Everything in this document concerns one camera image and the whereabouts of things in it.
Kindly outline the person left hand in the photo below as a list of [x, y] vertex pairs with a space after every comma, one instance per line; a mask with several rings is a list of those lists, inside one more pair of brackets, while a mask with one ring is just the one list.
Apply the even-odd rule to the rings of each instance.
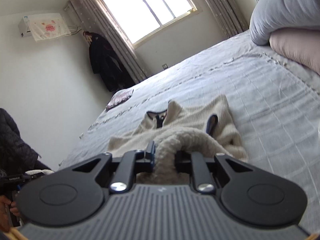
[[7, 211], [9, 210], [13, 215], [16, 217], [20, 217], [20, 212], [17, 208], [16, 202], [11, 202], [6, 196], [0, 196], [0, 224], [1, 224], [1, 231], [8, 232], [10, 230], [9, 224], [9, 216]]

